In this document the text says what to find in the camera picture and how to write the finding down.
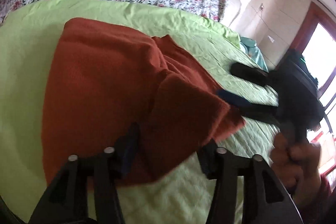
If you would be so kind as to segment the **person's right hand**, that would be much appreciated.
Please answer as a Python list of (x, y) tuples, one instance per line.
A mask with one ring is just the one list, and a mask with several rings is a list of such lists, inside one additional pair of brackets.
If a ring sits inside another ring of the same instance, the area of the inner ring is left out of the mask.
[(313, 202), (321, 187), (318, 166), (321, 146), (318, 143), (298, 143), (290, 146), (278, 133), (270, 152), (272, 169), (284, 187), (294, 191), (294, 203), (304, 207)]

